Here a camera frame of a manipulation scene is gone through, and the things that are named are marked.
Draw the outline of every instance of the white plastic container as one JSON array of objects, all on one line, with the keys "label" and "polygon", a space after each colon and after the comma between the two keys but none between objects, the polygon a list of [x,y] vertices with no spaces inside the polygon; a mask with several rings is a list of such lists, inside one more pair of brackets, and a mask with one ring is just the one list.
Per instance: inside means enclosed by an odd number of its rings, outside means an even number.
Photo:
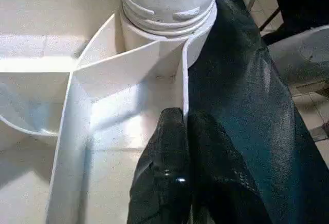
[{"label": "white plastic container", "polygon": [[161,111],[188,112],[188,66],[216,18],[167,38],[121,0],[0,0],[0,223],[126,223]]}]

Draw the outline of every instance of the white plastic tray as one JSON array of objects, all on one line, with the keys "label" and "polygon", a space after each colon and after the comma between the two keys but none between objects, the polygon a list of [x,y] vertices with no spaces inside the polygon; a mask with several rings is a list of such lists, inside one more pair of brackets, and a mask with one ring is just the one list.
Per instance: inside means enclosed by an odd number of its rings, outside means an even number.
[{"label": "white plastic tray", "polygon": [[188,112],[193,35],[143,32],[121,0],[0,0],[0,223],[126,223],[161,111]]}]

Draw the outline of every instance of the plastic compartment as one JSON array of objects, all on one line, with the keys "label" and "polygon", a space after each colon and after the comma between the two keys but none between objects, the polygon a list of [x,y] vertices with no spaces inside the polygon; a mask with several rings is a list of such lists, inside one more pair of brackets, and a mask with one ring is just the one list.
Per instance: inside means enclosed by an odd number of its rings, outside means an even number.
[{"label": "plastic compartment", "polygon": [[1,0],[0,71],[70,72],[121,0]]},{"label": "plastic compartment", "polygon": [[45,223],[55,146],[24,136],[0,122],[0,223]]},{"label": "plastic compartment", "polygon": [[73,72],[48,222],[126,222],[135,166],[161,111],[187,113],[182,47],[181,40],[154,41]]},{"label": "plastic compartment", "polygon": [[187,68],[216,7],[171,39],[137,29],[120,2],[0,3],[0,223],[126,223],[161,111],[187,115]]}]

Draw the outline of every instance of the curved plastic edge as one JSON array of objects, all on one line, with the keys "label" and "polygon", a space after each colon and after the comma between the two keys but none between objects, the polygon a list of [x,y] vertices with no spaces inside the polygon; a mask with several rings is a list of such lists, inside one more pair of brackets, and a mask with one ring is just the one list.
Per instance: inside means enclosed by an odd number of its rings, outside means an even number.
[{"label": "curved plastic edge", "polygon": [[200,31],[196,31],[196,33],[185,42],[183,47],[183,58],[186,58],[187,68],[190,68],[199,57],[208,34],[216,20],[216,16],[217,7],[214,5],[209,20],[206,22],[206,27],[201,28]]},{"label": "curved plastic edge", "polygon": [[40,132],[34,132],[32,130],[26,130],[24,128],[21,128],[17,125],[14,125],[13,123],[9,122],[7,119],[5,119],[2,115],[0,115],[0,121],[4,122],[7,126],[10,126],[11,128],[18,130],[21,133],[25,133],[31,136],[38,136],[38,137],[57,137],[58,133],[40,133]]},{"label": "curved plastic edge", "polygon": [[81,53],[77,65],[87,65],[95,62],[95,58],[108,58],[117,55],[118,52],[124,52],[124,43],[122,36],[122,29],[117,25],[119,14],[113,13],[106,22],[98,29],[92,39],[89,41],[83,52]]}]

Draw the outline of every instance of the gloved hand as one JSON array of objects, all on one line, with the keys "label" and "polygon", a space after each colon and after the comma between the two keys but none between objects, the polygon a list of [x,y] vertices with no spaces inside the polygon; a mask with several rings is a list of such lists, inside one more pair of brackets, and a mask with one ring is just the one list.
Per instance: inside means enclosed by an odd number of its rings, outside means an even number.
[{"label": "gloved hand", "polygon": [[190,157],[179,108],[162,111],[130,190],[128,224],[182,224],[191,206]]}]

